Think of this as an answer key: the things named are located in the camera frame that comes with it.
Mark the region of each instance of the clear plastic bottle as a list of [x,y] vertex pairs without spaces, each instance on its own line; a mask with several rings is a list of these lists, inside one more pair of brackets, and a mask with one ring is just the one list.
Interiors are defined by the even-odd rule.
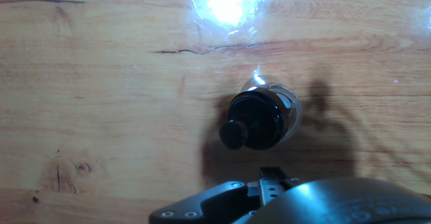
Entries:
[[295,135],[302,121],[298,97],[272,76],[248,80],[231,102],[220,138],[230,149],[273,147]]

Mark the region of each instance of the wooden table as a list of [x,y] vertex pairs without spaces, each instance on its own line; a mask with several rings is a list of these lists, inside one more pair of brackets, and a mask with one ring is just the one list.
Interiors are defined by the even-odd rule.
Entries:
[[[228,35],[191,0],[0,0],[0,223],[146,223],[273,165],[431,194],[431,0],[259,6]],[[302,128],[229,151],[218,125],[255,74],[298,94]]]

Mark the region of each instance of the bottle cap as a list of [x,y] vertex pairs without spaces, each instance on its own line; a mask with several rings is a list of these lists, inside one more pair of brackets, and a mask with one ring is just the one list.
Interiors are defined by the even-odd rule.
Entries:
[[244,91],[230,103],[228,121],[220,127],[220,139],[232,150],[242,146],[271,148],[287,133],[289,113],[290,109],[268,89]]

